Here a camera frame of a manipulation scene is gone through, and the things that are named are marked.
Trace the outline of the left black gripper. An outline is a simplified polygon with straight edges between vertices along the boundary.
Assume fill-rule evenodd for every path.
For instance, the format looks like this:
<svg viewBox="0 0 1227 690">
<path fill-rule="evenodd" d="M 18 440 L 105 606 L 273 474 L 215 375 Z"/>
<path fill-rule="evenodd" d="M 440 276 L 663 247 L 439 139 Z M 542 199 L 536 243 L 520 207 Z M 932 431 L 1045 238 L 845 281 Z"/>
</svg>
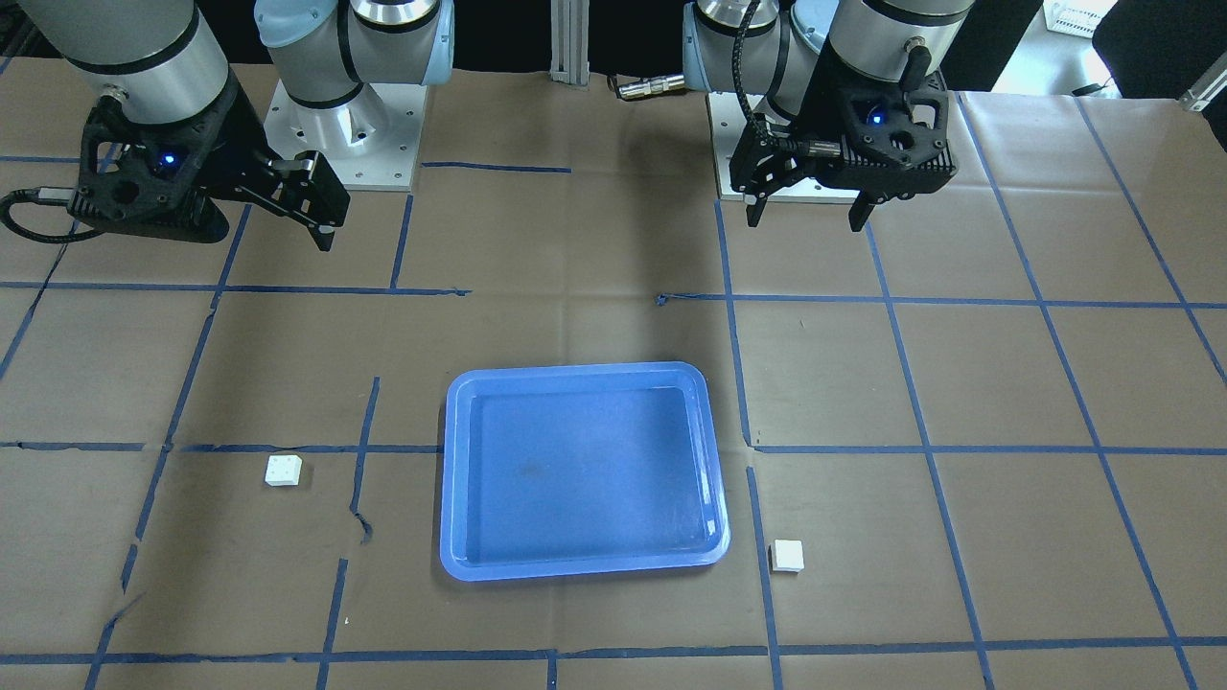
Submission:
<svg viewBox="0 0 1227 690">
<path fill-rule="evenodd" d="M 745 126 L 729 163 L 733 190 L 746 194 L 746 223 L 757 228 L 771 196 L 810 178 L 856 192 L 847 210 L 860 233 L 879 204 L 933 194 L 960 171 L 950 141 L 950 92 L 935 70 L 910 91 L 842 65 L 818 65 L 798 115 L 785 126 Z"/>
</svg>

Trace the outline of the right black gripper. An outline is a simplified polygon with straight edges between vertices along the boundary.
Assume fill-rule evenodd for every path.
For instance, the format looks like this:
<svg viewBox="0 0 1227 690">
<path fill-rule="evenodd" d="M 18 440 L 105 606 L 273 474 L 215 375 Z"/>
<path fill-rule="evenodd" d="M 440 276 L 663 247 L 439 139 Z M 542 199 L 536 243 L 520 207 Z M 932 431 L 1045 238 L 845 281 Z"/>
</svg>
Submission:
<svg viewBox="0 0 1227 690">
<path fill-rule="evenodd" d="M 215 243 L 229 223 L 218 200 L 253 203 L 302 223 L 320 252 L 333 250 L 350 194 L 319 151 L 285 160 L 272 151 L 237 76 L 196 115 L 137 124 L 107 87 L 87 115 L 72 219 L 101 233 Z"/>
</svg>

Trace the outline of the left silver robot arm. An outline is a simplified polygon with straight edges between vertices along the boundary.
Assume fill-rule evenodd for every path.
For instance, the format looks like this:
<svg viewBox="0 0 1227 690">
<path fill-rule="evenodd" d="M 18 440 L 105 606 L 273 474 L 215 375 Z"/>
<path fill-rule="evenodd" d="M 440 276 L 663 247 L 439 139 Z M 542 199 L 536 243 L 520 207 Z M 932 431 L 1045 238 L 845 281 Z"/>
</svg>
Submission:
<svg viewBox="0 0 1227 690">
<path fill-rule="evenodd" d="M 693 1 L 683 86 L 731 93 L 742 131 L 728 162 L 748 226 L 802 182 L 854 192 L 847 221 L 941 192 L 960 169 L 939 66 L 971 1 Z"/>
</svg>

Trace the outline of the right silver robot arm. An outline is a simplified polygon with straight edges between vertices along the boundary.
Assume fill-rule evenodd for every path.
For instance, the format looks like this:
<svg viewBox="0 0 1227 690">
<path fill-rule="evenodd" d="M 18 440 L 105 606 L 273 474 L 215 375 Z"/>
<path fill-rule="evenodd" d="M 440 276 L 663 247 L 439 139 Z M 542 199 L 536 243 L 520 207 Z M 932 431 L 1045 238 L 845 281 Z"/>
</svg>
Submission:
<svg viewBox="0 0 1227 690">
<path fill-rule="evenodd" d="M 452 1 L 258 1 L 252 16 L 290 98 L 294 152 L 265 126 L 194 1 L 22 1 L 36 29 L 94 92 L 71 188 L 2 196 L 22 239 L 69 244 L 124 235 L 216 243 L 218 201 L 302 223 L 320 252 L 346 221 L 357 172 L 341 160 L 400 149 L 402 119 L 380 86 L 445 83 Z"/>
</svg>

